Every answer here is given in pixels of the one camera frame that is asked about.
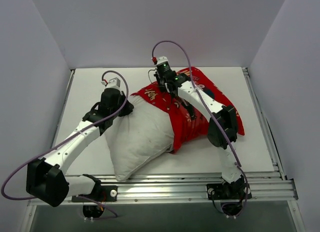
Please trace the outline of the red patterned pillowcase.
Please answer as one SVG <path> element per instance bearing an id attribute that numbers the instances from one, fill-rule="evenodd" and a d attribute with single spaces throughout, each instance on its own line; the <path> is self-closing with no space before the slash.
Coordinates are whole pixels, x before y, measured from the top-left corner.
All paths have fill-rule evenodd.
<path id="1" fill-rule="evenodd" d="M 220 91 L 220 89 L 198 68 L 192 67 L 179 70 L 178 74 L 192 75 L 195 85 L 199 86 L 206 94 L 225 106 L 231 106 L 232 102 Z M 153 82 L 137 92 L 133 96 L 140 96 L 147 103 L 162 110 L 169 116 L 173 129 L 173 149 L 176 153 L 181 146 L 199 136 L 208 133 L 209 122 L 193 106 L 180 98 L 172 98 L 167 92 L 161 92 L 157 82 Z"/>

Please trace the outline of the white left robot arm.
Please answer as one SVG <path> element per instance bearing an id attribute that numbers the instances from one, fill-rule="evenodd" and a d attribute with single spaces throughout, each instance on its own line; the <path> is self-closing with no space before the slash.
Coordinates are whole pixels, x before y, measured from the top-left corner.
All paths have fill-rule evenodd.
<path id="1" fill-rule="evenodd" d="M 115 118 L 130 114 L 134 106 L 119 86 L 106 87 L 75 130 L 42 158 L 27 165 L 26 191 L 52 207 L 67 197 L 83 196 L 90 202 L 102 198 L 101 181 L 89 174 L 70 179 L 66 172 L 74 160 L 113 125 Z"/>

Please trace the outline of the white pillow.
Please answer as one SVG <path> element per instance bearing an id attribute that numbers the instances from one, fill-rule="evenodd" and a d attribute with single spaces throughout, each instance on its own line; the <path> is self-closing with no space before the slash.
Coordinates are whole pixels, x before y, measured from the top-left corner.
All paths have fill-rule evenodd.
<path id="1" fill-rule="evenodd" d="M 174 132 L 169 114 L 131 95 L 129 115 L 117 117 L 104 133 L 114 175 L 123 182 L 165 152 L 172 150 Z"/>

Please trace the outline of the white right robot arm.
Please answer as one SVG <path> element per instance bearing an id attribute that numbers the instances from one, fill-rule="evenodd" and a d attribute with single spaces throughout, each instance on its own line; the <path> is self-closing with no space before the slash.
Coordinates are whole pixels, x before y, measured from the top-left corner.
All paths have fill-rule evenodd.
<path id="1" fill-rule="evenodd" d="M 222 179 L 226 182 L 222 185 L 223 195 L 234 198 L 240 193 L 237 181 L 241 178 L 242 167 L 240 159 L 233 146 L 237 141 L 238 123 L 236 109 L 226 106 L 209 96 L 194 81 L 192 68 L 189 75 L 176 73 L 169 65 L 166 58 L 155 59 L 155 77 L 161 89 L 171 96 L 178 97 L 197 109 L 208 121 L 207 138 L 209 142 L 225 150 L 219 153 L 222 167 Z"/>

